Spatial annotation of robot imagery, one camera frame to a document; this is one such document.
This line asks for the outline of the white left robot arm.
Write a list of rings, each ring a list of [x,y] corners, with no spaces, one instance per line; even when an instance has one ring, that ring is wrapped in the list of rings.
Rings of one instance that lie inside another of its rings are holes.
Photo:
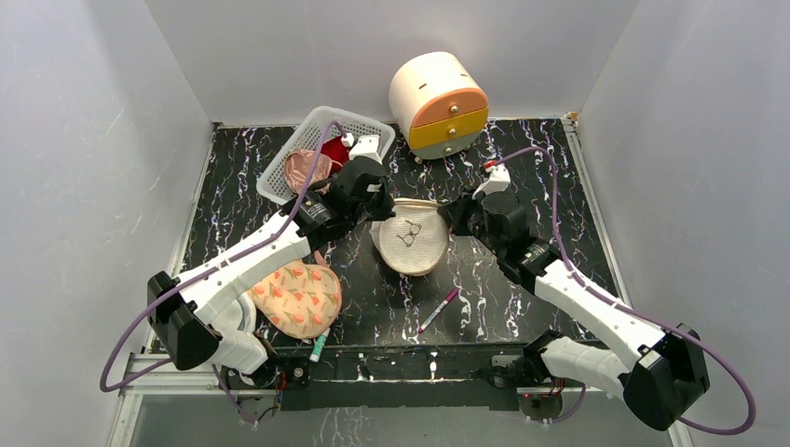
[[[279,268],[345,237],[363,222],[393,216],[389,170],[368,156],[350,159],[321,195],[308,190],[239,243],[176,277],[164,271],[146,284],[149,325],[178,371],[203,364],[234,369],[253,386],[277,379],[277,361],[252,333],[216,319],[247,290]]]

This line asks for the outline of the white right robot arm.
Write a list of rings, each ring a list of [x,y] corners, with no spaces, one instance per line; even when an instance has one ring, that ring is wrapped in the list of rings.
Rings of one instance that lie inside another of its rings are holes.
[[[532,383],[546,386],[563,377],[599,388],[660,431],[708,391],[698,334],[685,325],[666,330],[634,317],[607,291],[577,280],[560,251],[530,232],[515,194],[474,197],[466,191],[438,213],[452,235],[475,237],[489,249],[510,282],[561,309],[604,344],[596,348],[545,332],[519,359]]]

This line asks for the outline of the white mesh laundry bag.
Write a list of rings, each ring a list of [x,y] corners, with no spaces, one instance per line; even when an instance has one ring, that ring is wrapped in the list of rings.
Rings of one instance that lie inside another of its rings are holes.
[[[449,246],[449,231],[439,207],[435,201],[398,197],[395,215],[372,223],[372,241],[390,269],[422,277],[436,268]]]

